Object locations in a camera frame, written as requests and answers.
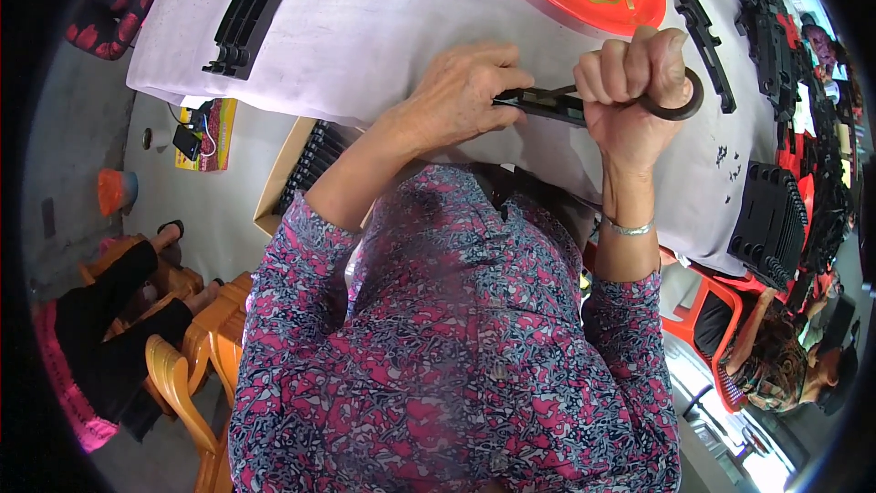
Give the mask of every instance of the red plastic tray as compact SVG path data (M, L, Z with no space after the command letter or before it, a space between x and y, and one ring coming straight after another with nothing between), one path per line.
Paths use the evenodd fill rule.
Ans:
M547 0L566 14L593 27L631 37L636 27L659 27L666 15L666 0Z

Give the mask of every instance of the finger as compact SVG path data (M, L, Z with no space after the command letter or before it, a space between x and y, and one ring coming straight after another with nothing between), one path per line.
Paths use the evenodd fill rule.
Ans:
M496 127L511 126L525 116L519 108L510 105L493 106L478 119L478 131L487 132Z
M505 90L531 88L535 85L535 78L531 74L522 69L515 69L514 67L498 69L498 77L501 86L499 91L493 97L496 97L499 93L503 93Z
M614 101L605 91L602 82L602 59L600 55L598 52L586 53L578 60L578 66L581 68L584 80L587 81L587 87L593 93L596 101L611 105Z
M626 89L626 71L624 70L624 58L627 42L610 38L603 42L602 55L602 81L605 92L612 101L626 103L630 100L630 94Z
M626 51L624 71L626 72L626 91L630 99L640 97L651 82L651 59L648 57L647 42L657 34L650 25L640 25L632 36Z
M509 42L481 42L471 46L469 53L497 67L516 67L520 62L520 48Z
M689 101L692 85L684 75L682 46L688 34L681 29L660 31L647 42L651 62L648 95L660 106L676 108Z
M581 71L581 65L577 64L572 68L572 76L575 77L575 88L578 89L578 95L581 96L581 99L584 100L585 103L593 103L597 100L597 97L593 95L590 91L590 86L587 84L587 80L584 78L584 73Z

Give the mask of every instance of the red patterned clothing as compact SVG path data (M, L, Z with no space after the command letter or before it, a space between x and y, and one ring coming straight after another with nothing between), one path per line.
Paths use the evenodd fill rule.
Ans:
M375 204L348 292L359 237L296 196L248 301L240 490L678 488L659 275L597 280L581 327L571 237L520 193L506 209L428 166Z
M67 357L64 356L55 334L55 316L55 301L47 303L37 314L33 328L37 334L39 351L49 374L49 382L73 433L85 453L91 453L115 436L118 425L98 417L89 400L73 381Z
M67 27L67 40L100 59L119 59L137 35L152 1L86 0Z

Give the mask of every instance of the red plastic chair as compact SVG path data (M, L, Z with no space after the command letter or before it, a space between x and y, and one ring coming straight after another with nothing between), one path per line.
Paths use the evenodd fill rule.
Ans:
M700 352L694 342L694 325L696 324L696 319L700 315L700 311L703 310L703 304L705 303L706 296L708 296L710 291L717 295L720 300L727 303L733 311L730 324L728 325L727 331L721 339L721 343L718 345L713 358ZM715 381L715 389L721 397L721 402L724 404L725 410L729 413L739 411L742 408L742 401L745 394L733 384L727 376L724 367L718 365L721 361L721 357L727 350L727 345L730 344L730 339L736 331L737 325L739 325L739 317L742 316L742 300L739 298L739 294L720 282L708 277L702 277L699 290L696 291L694 304L689 309L681 305L676 306L673 315L680 318L681 321L671 320L665 316L661 317L663 330L678 337L694 349L697 356L702 358L703 362L706 362L706 365L711 369Z

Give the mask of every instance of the silver bracelet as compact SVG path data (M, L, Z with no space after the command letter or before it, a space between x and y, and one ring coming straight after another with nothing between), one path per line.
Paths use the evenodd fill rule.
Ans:
M618 233L619 235L623 235L623 236L646 235L646 234L651 232L652 228L654 228L654 220L653 219L651 219L651 221L647 225L640 226L638 228L626 228L625 226L615 225L614 221L610 220L605 215L603 215L603 219L608 222L609 226L611 227L611 230L613 230L614 232Z

